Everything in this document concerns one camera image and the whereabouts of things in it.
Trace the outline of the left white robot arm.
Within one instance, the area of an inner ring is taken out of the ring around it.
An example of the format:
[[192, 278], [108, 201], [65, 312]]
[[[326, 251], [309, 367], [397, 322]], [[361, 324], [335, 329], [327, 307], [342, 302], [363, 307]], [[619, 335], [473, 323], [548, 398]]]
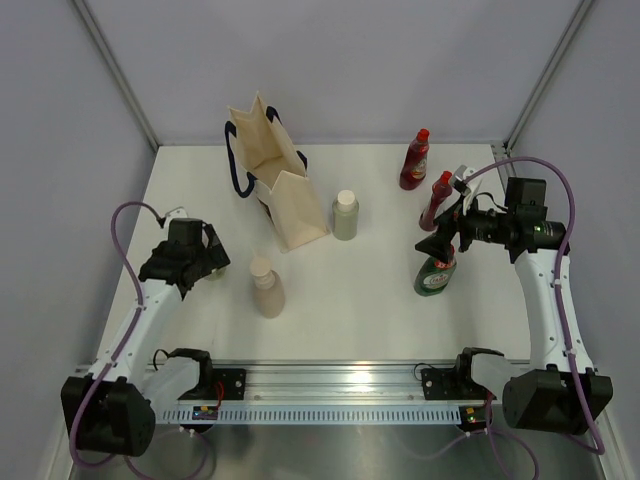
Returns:
[[200, 219], [165, 221], [167, 236], [140, 270], [129, 269], [135, 301], [112, 343], [82, 377], [70, 376], [61, 402], [74, 461], [82, 451], [108, 457], [141, 456], [157, 416], [188, 393], [220, 392], [211, 357], [182, 349], [151, 376], [147, 364], [169, 320], [196, 283], [226, 268], [230, 259], [214, 227]]

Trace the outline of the beige lotion bottle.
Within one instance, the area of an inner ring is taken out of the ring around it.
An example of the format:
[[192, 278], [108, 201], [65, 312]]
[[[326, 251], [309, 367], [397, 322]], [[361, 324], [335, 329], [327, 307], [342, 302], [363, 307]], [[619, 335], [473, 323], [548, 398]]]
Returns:
[[258, 311], [268, 319], [276, 318], [285, 306], [282, 280], [268, 258], [255, 256], [250, 263], [253, 298]]

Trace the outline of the red dish soap bottle front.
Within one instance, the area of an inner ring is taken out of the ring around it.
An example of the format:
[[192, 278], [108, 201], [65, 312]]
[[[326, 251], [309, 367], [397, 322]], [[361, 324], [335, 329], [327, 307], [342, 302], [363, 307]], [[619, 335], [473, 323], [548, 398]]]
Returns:
[[436, 229], [436, 214], [444, 201], [452, 194], [451, 177], [452, 173], [450, 171], [444, 171], [432, 185], [429, 203], [423, 210], [419, 220], [419, 226], [422, 230], [431, 232]]

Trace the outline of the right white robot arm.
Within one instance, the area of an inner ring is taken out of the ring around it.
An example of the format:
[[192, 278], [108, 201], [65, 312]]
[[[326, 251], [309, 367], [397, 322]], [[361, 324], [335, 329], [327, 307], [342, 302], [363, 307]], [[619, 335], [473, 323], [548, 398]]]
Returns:
[[543, 180], [508, 181], [503, 209], [478, 206], [479, 181], [455, 178], [459, 199], [439, 215], [435, 232], [416, 250], [451, 259], [453, 238], [465, 252], [473, 242], [501, 245], [509, 254], [524, 294], [529, 325], [529, 368], [503, 353], [466, 347], [452, 367], [421, 371], [428, 400], [480, 400], [493, 395], [516, 429], [583, 435], [613, 397], [612, 381], [597, 374], [580, 341], [573, 307], [567, 229], [547, 218]]

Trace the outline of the red dish soap bottle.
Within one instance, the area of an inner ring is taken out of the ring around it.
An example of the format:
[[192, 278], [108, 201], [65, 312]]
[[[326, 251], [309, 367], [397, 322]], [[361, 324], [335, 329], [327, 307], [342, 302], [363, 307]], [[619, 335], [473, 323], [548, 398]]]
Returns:
[[399, 176], [403, 190], [414, 190], [426, 177], [430, 131], [422, 128], [410, 142]]
[[436, 214], [444, 201], [452, 194], [451, 177], [452, 173], [450, 171], [444, 171], [432, 185], [429, 203], [423, 210], [419, 220], [419, 226], [422, 230], [431, 232], [436, 229]]

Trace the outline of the green lotion bottle white cap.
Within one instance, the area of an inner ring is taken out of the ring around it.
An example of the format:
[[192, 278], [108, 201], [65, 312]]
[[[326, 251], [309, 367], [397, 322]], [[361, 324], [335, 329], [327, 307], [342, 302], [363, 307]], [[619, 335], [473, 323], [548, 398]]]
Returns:
[[341, 241], [349, 241], [357, 234], [359, 203], [351, 190], [341, 190], [332, 205], [333, 234]]

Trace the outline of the beige canvas tote bag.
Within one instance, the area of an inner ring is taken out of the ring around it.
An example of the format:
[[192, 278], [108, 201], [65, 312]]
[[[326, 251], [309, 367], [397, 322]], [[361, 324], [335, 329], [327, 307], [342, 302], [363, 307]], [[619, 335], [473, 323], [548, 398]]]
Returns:
[[236, 194], [257, 199], [283, 252], [329, 233], [308, 160], [273, 106], [257, 95], [250, 110], [231, 108], [224, 138]]

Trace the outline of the green dish soap bottle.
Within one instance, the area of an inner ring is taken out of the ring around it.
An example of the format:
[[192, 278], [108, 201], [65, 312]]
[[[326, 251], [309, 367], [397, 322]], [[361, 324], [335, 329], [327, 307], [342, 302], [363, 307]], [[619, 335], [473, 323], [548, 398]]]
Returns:
[[449, 262], [441, 262], [433, 256], [428, 256], [414, 280], [414, 291], [423, 297], [441, 293], [449, 284], [456, 266], [453, 246], [450, 246]]

